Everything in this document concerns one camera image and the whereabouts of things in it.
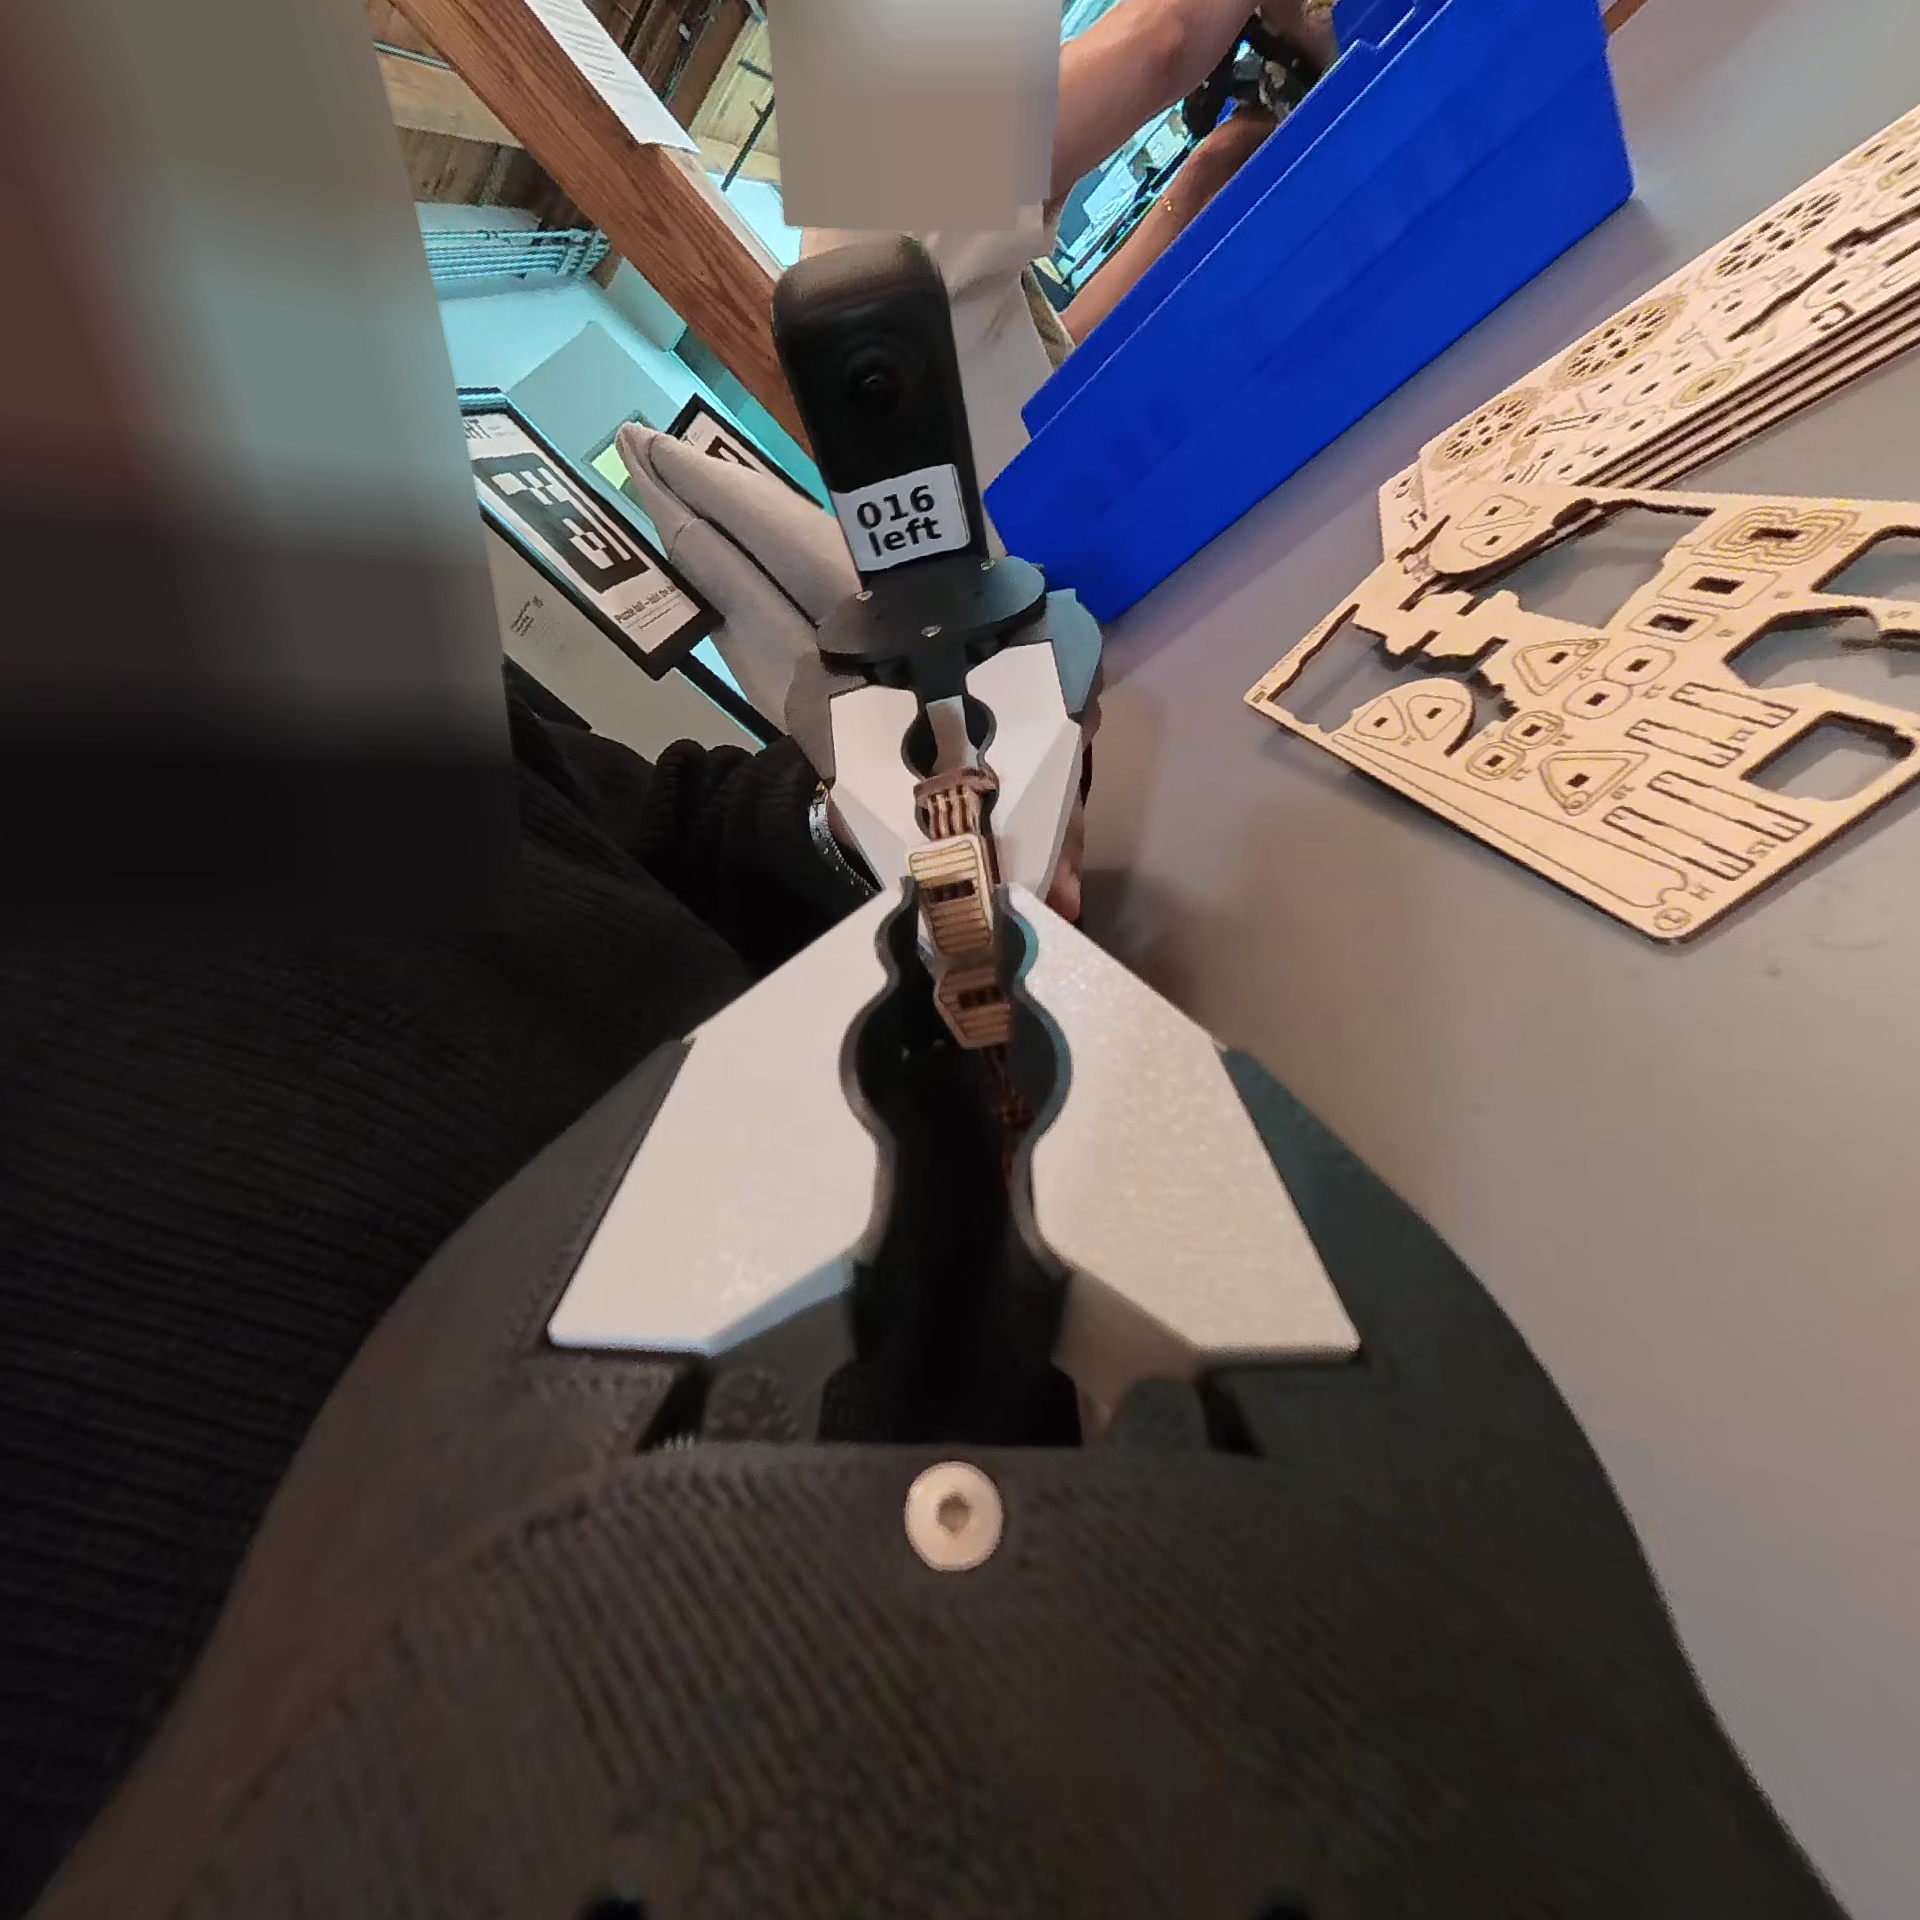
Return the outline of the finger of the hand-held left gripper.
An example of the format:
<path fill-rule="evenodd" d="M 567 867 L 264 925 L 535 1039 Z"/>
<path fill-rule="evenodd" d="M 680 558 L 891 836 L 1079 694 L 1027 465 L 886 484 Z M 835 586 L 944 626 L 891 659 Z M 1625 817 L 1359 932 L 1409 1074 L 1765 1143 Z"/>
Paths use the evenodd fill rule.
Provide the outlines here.
<path fill-rule="evenodd" d="M 1088 813 L 1090 721 L 1067 710 L 1053 642 L 997 651 L 967 675 L 967 694 L 992 717 L 981 757 L 995 780 L 984 831 L 997 881 L 1046 898 L 1077 806 Z"/>
<path fill-rule="evenodd" d="M 909 857 L 926 843 L 906 738 L 922 715 L 910 687 L 861 685 L 835 692 L 831 826 L 886 894 L 910 877 Z"/>

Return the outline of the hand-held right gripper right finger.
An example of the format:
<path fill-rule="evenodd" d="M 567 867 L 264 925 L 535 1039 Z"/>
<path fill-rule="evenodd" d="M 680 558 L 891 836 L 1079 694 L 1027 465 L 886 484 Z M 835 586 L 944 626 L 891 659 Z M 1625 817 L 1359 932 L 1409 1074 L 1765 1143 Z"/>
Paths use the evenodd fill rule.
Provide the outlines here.
<path fill-rule="evenodd" d="M 1022 885 L 1015 1003 L 1063 1083 L 1027 1151 L 1040 1249 L 1063 1269 L 1054 1345 L 1085 1428 L 1147 1381 L 1346 1362 L 1360 1332 L 1207 1028 Z"/>

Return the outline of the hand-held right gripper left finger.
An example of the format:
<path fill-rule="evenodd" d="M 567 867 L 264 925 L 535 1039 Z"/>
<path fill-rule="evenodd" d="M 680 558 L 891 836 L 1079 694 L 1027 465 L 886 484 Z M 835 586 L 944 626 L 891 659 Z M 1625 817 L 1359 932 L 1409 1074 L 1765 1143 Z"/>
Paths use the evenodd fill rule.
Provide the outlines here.
<path fill-rule="evenodd" d="M 566 1351 L 831 1378 L 874 1237 L 881 1151 L 849 1090 L 906 892 L 863 906 L 697 1026 L 554 1310 Z"/>

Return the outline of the small engraved wooden piece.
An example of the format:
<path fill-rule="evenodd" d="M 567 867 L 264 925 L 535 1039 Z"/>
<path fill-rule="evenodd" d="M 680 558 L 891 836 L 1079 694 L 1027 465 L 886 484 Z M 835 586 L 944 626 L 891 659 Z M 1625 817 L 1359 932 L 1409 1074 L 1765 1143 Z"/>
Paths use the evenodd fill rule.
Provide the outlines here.
<path fill-rule="evenodd" d="M 992 839 L 997 774 L 984 759 L 914 788 L 922 842 L 909 853 L 934 1003 L 961 1049 L 978 1057 L 999 1121 L 1002 1171 L 1014 1172 L 1034 1105 L 1014 1070 L 1015 1013 L 999 978 L 999 853 Z"/>

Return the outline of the person's left forearm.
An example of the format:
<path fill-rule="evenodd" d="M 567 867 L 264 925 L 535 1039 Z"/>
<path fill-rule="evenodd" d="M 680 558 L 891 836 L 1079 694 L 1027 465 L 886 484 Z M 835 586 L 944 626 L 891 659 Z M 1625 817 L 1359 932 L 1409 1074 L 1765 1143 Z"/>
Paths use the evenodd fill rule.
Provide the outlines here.
<path fill-rule="evenodd" d="M 488 947 L 544 1002 L 677 1037 L 870 901 L 809 843 L 823 777 L 799 741 L 645 759 L 505 681 L 520 892 Z"/>

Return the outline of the silver wristwatch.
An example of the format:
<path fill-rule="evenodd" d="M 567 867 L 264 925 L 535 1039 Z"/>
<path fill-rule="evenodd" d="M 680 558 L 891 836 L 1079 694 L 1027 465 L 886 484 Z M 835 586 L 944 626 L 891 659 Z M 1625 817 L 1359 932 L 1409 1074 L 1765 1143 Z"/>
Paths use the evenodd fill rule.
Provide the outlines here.
<path fill-rule="evenodd" d="M 849 890 L 856 898 L 866 901 L 879 894 L 879 882 L 865 855 L 850 847 L 841 834 L 841 819 L 833 804 L 827 782 L 817 782 L 808 802 L 808 839 L 826 863 L 838 885 Z"/>

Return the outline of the small framed poster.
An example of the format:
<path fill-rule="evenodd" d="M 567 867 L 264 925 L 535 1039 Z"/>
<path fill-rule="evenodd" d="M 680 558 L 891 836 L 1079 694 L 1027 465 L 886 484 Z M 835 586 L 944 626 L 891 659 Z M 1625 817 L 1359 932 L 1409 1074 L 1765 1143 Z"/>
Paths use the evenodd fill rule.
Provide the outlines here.
<path fill-rule="evenodd" d="M 745 470 L 773 476 L 787 487 L 795 487 L 793 478 L 773 461 L 741 427 L 727 417 L 719 414 L 707 398 L 691 396 L 673 425 L 665 429 L 687 449 Z"/>

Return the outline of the grey padded chair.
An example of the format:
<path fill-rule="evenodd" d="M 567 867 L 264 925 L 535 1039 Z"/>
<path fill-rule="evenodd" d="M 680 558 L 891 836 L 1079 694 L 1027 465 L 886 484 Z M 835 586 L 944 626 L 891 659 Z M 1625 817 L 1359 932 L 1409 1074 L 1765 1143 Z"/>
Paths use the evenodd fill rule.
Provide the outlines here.
<path fill-rule="evenodd" d="M 626 422 L 616 451 L 675 570 L 719 613 L 713 649 L 749 703 L 785 730 L 822 668 L 819 629 L 857 588 L 838 518 L 787 482 Z"/>

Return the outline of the wooden beam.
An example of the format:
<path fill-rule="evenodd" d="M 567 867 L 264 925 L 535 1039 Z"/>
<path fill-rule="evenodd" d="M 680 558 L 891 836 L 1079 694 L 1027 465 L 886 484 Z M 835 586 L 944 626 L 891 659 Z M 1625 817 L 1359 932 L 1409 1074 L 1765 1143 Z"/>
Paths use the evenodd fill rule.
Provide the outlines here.
<path fill-rule="evenodd" d="M 713 185 L 699 153 L 642 149 L 527 2 L 402 2 L 491 114 L 592 215 L 733 375 L 809 449 L 781 365 L 781 266 Z"/>

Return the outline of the framed checker pattern poster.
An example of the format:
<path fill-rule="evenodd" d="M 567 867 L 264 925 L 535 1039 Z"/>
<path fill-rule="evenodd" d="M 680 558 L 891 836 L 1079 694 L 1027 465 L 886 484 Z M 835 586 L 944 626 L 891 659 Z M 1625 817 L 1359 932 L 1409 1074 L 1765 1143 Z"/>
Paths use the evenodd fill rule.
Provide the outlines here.
<path fill-rule="evenodd" d="M 566 458 L 509 393 L 461 389 L 457 405 L 486 523 L 650 678 L 685 670 L 719 615 L 638 516 Z"/>

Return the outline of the white paper notice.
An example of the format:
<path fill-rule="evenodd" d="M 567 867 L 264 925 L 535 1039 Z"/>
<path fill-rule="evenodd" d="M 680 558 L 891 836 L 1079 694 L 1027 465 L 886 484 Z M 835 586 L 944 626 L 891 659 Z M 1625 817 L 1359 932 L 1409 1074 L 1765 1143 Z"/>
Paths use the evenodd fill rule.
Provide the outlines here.
<path fill-rule="evenodd" d="M 587 2 L 527 2 L 527 6 L 637 145 L 697 153 L 697 141 L 650 90 Z"/>

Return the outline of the wooden puzzle sheet with cutouts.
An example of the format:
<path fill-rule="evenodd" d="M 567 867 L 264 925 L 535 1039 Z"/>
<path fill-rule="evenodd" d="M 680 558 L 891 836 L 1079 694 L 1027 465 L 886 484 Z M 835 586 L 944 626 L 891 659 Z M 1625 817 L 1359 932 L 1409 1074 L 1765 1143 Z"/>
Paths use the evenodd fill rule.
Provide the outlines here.
<path fill-rule="evenodd" d="M 1658 514 L 1661 571 L 1603 621 L 1504 577 Z M 1915 506 L 1512 484 L 1383 561 L 1249 707 L 1658 943 L 1681 943 L 1915 786 L 1915 710 L 1738 660 L 1801 619 L 1915 642 L 1915 603 L 1831 591 Z"/>

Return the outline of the large blue plastic bin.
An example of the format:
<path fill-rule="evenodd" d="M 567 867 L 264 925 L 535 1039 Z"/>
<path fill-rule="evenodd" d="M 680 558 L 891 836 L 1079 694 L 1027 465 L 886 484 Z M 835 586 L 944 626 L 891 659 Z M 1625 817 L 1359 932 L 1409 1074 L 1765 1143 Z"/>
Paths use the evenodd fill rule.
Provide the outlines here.
<path fill-rule="evenodd" d="M 1024 407 L 987 514 L 1121 615 L 1632 188 L 1610 54 L 1546 82 L 1326 74 Z"/>

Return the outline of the small blue plastic bin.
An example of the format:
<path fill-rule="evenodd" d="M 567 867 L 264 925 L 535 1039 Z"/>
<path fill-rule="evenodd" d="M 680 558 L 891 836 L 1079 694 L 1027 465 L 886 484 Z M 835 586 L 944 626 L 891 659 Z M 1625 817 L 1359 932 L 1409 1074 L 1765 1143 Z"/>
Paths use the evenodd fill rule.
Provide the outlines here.
<path fill-rule="evenodd" d="M 1415 81 L 1546 82 L 1603 65 L 1610 45 L 1594 5 L 1374 2 L 1335 5 L 1331 76 L 1402 66 Z"/>

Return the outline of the stack of wooden puzzle sheets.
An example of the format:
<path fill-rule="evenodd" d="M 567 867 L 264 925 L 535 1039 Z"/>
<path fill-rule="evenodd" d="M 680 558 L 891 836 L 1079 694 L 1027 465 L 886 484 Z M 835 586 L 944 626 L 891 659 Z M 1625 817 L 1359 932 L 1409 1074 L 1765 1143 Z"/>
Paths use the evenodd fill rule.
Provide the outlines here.
<path fill-rule="evenodd" d="M 1658 484 L 1915 346 L 1919 109 L 1523 381 L 1379 494 L 1383 554 L 1504 487 Z"/>

